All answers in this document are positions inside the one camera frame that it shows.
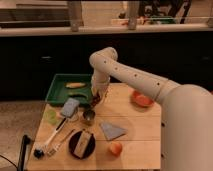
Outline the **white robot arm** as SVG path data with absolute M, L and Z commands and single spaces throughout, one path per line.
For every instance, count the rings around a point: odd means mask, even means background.
M 117 61 L 112 47 L 89 57 L 92 94 L 105 96 L 112 77 L 161 106 L 161 171 L 213 171 L 213 94 Z

